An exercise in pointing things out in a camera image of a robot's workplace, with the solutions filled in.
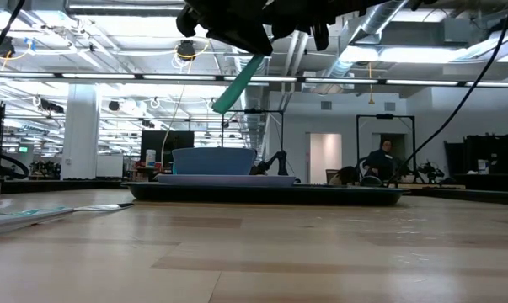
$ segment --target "blue bin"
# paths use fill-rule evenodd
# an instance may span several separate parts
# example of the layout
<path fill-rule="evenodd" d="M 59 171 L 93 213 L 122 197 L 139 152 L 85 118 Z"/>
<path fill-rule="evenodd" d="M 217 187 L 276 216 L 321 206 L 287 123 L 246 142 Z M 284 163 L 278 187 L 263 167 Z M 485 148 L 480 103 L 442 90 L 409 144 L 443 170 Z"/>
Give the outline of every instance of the blue bin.
<path fill-rule="evenodd" d="M 174 173 L 248 175 L 255 151 L 248 148 L 199 147 L 173 150 Z"/>

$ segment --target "black cable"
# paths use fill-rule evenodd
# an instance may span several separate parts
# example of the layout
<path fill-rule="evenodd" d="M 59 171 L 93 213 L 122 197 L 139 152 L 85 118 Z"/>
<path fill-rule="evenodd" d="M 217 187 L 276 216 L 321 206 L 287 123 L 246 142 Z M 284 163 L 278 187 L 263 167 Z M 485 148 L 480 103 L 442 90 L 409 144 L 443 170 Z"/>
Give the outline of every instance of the black cable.
<path fill-rule="evenodd" d="M 437 10 L 442 11 L 443 13 L 445 13 L 445 15 L 447 16 L 447 18 L 450 18 L 450 15 L 447 13 L 447 11 L 446 11 L 446 10 L 444 10 L 444 9 L 442 9 L 442 8 L 436 8 L 436 9 L 432 10 L 430 13 L 428 13 L 428 14 L 424 17 L 424 19 L 422 19 L 422 22 L 425 22 L 425 21 L 428 19 L 428 17 L 430 17 L 430 16 L 431 16 L 431 15 L 432 15 L 435 11 L 437 11 Z"/>
<path fill-rule="evenodd" d="M 441 127 L 436 130 L 436 132 L 433 133 L 424 143 L 422 143 L 412 154 L 405 160 L 404 164 L 398 169 L 398 171 L 388 180 L 387 186 L 390 185 L 390 183 L 399 175 L 402 167 L 405 167 L 407 164 L 409 164 L 409 161 L 411 161 L 414 157 L 416 157 L 416 154 L 422 150 L 428 143 L 430 143 L 435 137 L 437 137 L 446 127 L 447 125 L 454 119 L 456 114 L 459 112 L 459 110 L 462 108 L 462 106 L 467 102 L 469 97 L 471 96 L 471 93 L 473 93 L 474 89 L 479 85 L 480 81 L 482 81 L 482 78 L 484 78 L 486 72 L 488 72 L 489 68 L 495 62 L 495 58 L 497 57 L 497 54 L 499 54 L 500 47 L 503 45 L 503 40 L 506 36 L 506 31 L 508 30 L 508 16 L 505 19 L 505 23 L 503 24 L 503 29 L 500 32 L 499 42 L 497 42 L 497 46 L 495 47 L 493 54 L 491 55 L 491 58 L 488 60 L 488 63 L 482 70 L 482 72 L 479 74 L 479 77 L 474 81 L 473 86 L 467 91 L 465 94 L 465 97 L 463 97 L 462 101 L 457 105 L 456 109 L 448 116 L 448 119 L 441 125 Z"/>
<path fill-rule="evenodd" d="M 279 146 L 281 146 L 281 136 L 280 136 L 280 130 L 278 130 L 278 124 L 276 123 L 276 120 L 272 117 L 270 117 L 272 119 L 272 121 L 274 122 L 274 125 L 276 127 L 276 134 L 278 135 L 278 142 L 280 143 Z M 287 160 L 286 158 L 286 163 L 287 165 L 289 165 L 289 168 L 291 169 L 291 171 L 293 172 L 293 175 L 295 175 L 295 177 L 297 176 L 297 174 L 295 173 L 295 170 L 293 169 L 293 166 L 291 166 L 291 164 L 289 163 L 289 160 Z"/>
<path fill-rule="evenodd" d="M 10 30 L 10 26 L 12 25 L 14 20 L 16 20 L 16 18 L 18 17 L 19 11 L 24 6 L 24 4 L 25 4 L 25 0 L 19 0 L 18 4 L 16 4 L 16 8 L 14 9 L 14 11 L 12 11 L 12 14 L 10 15 L 10 19 L 8 20 L 7 26 L 5 26 L 4 29 L 1 31 L 0 47 L 1 47 L 1 44 L 3 43 L 4 39 L 7 37 L 8 31 Z"/>

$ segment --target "desk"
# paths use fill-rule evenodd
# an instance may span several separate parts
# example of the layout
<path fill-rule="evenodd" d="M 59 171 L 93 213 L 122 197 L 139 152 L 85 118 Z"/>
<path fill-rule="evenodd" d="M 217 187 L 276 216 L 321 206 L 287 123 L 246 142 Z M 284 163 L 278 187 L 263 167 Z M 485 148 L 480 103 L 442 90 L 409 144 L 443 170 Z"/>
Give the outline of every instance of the desk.
<path fill-rule="evenodd" d="M 454 178 L 467 189 L 508 192 L 508 173 L 456 174 Z"/>

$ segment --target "wall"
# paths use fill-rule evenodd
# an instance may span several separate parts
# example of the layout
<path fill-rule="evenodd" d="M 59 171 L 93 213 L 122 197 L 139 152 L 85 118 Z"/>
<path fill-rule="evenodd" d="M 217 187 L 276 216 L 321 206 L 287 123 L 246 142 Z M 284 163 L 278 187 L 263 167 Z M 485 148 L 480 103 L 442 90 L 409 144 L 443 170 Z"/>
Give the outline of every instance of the wall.
<path fill-rule="evenodd" d="M 468 88 L 426 88 L 407 100 L 408 114 L 416 115 L 417 146 L 441 126 L 467 91 Z M 418 154 L 417 160 L 435 162 L 448 173 L 443 142 L 463 142 L 464 136 L 486 132 L 508 134 L 508 89 L 477 88 L 451 124 Z"/>
<path fill-rule="evenodd" d="M 327 183 L 326 170 L 341 168 L 341 148 L 340 134 L 310 134 L 309 183 Z"/>
<path fill-rule="evenodd" d="M 375 104 L 368 104 L 369 94 L 356 96 L 350 93 L 318 95 L 316 93 L 294 93 L 287 106 L 284 118 L 284 150 L 287 152 L 287 170 L 303 182 L 307 180 L 309 136 L 307 133 L 341 135 L 341 166 L 356 165 L 356 115 L 386 114 L 385 102 L 395 102 L 396 111 L 390 114 L 406 114 L 407 102 L 396 93 L 374 93 Z M 278 109 L 281 101 L 279 92 L 270 93 L 270 108 Z M 332 110 L 321 110 L 321 101 L 332 101 Z M 280 121 L 278 114 L 274 118 Z M 271 121 L 266 136 L 267 158 L 280 150 L 278 135 L 280 126 Z M 360 124 L 361 157 L 379 148 L 373 144 L 373 134 L 409 134 L 410 129 L 399 120 L 363 119 Z M 277 174 L 277 163 L 269 174 Z"/>
<path fill-rule="evenodd" d="M 267 135 L 267 140 L 270 141 L 270 155 L 274 155 L 280 150 L 280 143 L 275 132 L 275 123 L 270 123 L 270 131 Z M 303 182 L 307 180 L 307 147 L 309 146 L 307 133 L 341 135 L 341 166 L 356 165 L 356 117 L 354 115 L 340 117 L 286 115 L 284 150 L 287 152 L 289 174 L 294 174 Z M 378 142 L 376 144 L 372 142 L 372 136 L 376 133 L 408 134 L 410 130 L 399 120 L 363 120 L 360 131 L 361 157 L 365 157 L 371 151 L 379 148 Z M 277 167 L 277 163 L 275 163 L 269 174 L 276 175 Z"/>

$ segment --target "white column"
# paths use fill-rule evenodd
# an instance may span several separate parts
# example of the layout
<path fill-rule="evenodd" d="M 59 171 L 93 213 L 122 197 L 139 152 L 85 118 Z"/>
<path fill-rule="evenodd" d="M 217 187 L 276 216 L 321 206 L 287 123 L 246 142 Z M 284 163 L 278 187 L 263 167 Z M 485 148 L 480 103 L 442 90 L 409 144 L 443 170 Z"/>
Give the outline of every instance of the white column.
<path fill-rule="evenodd" d="M 93 84 L 70 84 L 61 179 L 95 178 L 100 97 Z"/>

